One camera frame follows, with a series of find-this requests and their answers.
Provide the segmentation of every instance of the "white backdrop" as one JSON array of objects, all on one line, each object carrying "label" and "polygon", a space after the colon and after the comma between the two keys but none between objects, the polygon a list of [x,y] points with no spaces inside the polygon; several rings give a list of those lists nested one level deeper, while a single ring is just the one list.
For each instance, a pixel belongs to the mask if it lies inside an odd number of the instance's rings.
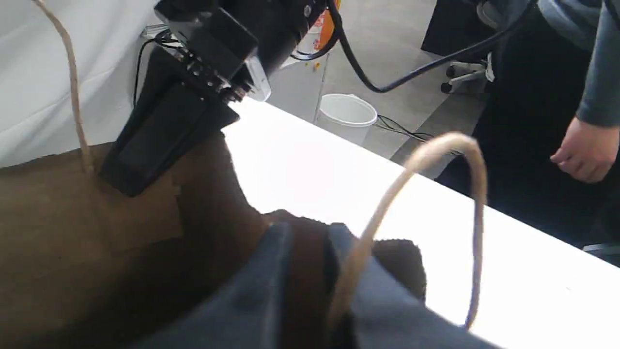
[{"label": "white backdrop", "polygon": [[[71,35],[89,144],[131,112],[136,39],[156,0],[47,0]],[[0,167],[77,148],[60,36],[28,0],[0,4]]]}]

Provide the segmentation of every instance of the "white table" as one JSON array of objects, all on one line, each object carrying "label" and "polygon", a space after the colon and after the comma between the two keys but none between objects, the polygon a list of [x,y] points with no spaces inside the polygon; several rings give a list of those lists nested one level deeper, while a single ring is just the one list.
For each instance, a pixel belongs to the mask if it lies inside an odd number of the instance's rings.
[{"label": "white table", "polygon": [[[233,108],[241,121],[224,133],[260,212],[344,222],[359,235],[402,170],[266,103]],[[457,324],[469,301],[472,217],[469,198],[414,176],[378,233],[420,246],[427,304]],[[620,347],[620,269],[490,208],[485,228],[475,334],[505,348]]]}]

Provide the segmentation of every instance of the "blue fabric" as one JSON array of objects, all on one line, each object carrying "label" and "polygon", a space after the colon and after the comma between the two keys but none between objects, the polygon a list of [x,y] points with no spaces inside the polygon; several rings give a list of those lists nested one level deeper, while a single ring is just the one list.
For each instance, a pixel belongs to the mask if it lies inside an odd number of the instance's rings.
[{"label": "blue fabric", "polygon": [[[620,0],[610,1],[620,8]],[[592,52],[577,117],[593,125],[620,125],[620,30],[607,7],[601,0],[539,0],[538,6],[561,36]]]}]

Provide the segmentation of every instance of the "gray floor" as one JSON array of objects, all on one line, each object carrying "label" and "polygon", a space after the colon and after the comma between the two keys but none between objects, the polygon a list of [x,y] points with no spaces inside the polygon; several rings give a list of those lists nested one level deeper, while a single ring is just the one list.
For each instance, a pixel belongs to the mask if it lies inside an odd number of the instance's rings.
[{"label": "gray floor", "polygon": [[[436,59],[419,47],[435,7],[434,0],[391,1],[344,0],[341,8],[347,37],[360,65],[375,84],[386,84],[416,67]],[[332,51],[325,73],[323,94],[352,93],[372,104],[379,114],[396,120],[409,130],[425,128],[432,134],[449,130],[469,132],[481,109],[477,96],[447,95],[439,90],[446,81],[445,69],[437,68],[386,94],[368,90],[353,72],[340,45]],[[438,118],[431,115],[435,112]],[[385,158],[398,149],[400,158],[413,150],[409,138],[373,127],[363,146]],[[398,156],[393,160],[399,162]],[[443,164],[427,174],[434,178]]]}]

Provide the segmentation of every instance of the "orange container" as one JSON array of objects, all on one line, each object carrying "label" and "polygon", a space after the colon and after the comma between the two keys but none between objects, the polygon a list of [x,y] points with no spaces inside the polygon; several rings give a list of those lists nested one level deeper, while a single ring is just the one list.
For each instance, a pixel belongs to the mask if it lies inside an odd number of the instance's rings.
[{"label": "orange container", "polygon": [[[336,7],[340,9],[340,0],[336,0]],[[332,33],[334,32],[334,22],[332,21],[332,16],[329,14],[329,11],[325,10],[321,16],[323,15],[325,15],[325,19],[321,30],[321,39],[319,40],[318,45],[315,46],[318,50],[327,45],[329,38],[332,37]]]}]

